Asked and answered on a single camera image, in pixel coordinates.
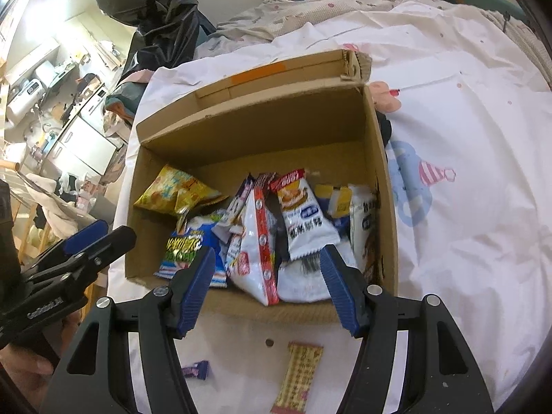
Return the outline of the person's left hand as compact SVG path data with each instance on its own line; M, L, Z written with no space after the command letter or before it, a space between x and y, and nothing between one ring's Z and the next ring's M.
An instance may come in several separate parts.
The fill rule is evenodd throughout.
M60 352L64 353L80 326L80 310L68 315L62 321L60 331ZM26 400L39 409L47 393L47 377L53 373L51 362L30 349L6 345L1 349L1 364L15 386Z

